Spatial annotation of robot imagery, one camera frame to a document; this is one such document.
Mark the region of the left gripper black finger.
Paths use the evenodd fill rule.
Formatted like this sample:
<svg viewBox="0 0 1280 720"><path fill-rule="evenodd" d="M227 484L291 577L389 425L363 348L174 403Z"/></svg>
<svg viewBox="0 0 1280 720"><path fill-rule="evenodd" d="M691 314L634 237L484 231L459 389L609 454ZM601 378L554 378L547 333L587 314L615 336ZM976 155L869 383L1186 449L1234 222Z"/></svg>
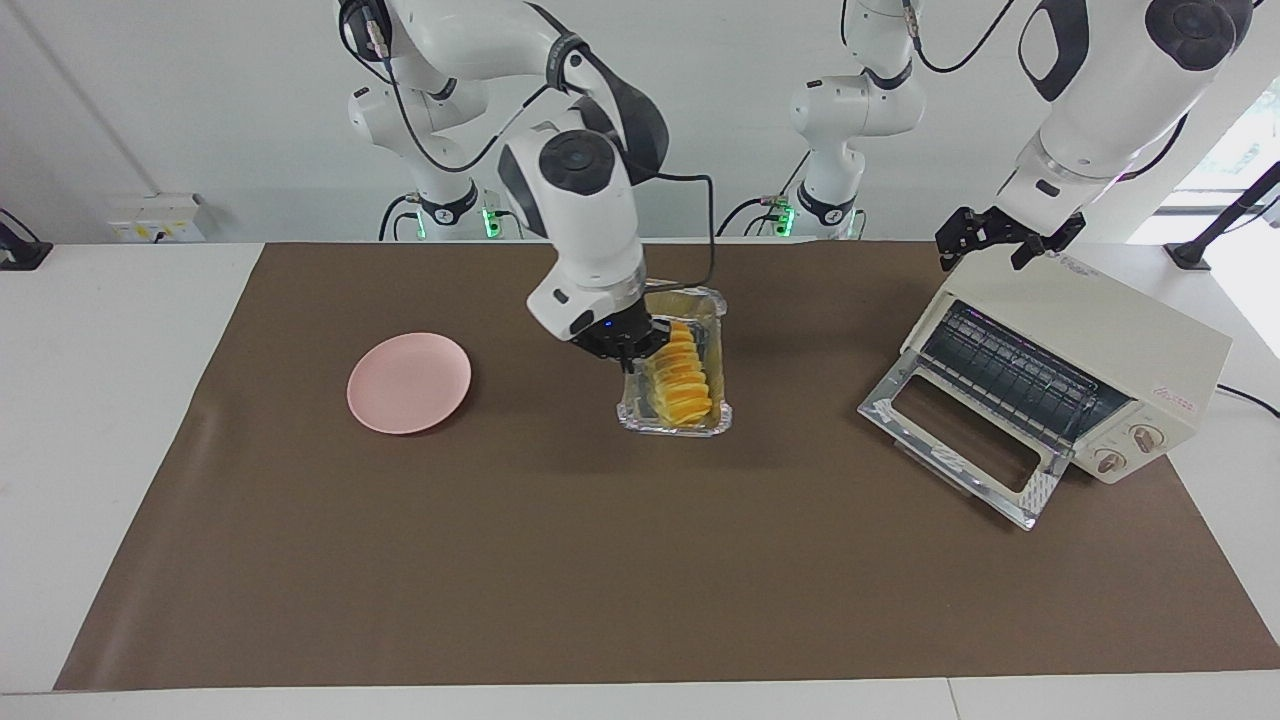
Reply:
<svg viewBox="0 0 1280 720"><path fill-rule="evenodd" d="M1019 247L1011 255L1011 266L1020 272L1036 258L1064 251L1084 228L1085 218L1082 211L1073 213L1052 234L1039 234L1015 222Z"/></svg>
<svg viewBox="0 0 1280 720"><path fill-rule="evenodd" d="M936 232L936 247L941 269L950 273L968 254L987 247L986 214L959 208Z"/></svg>

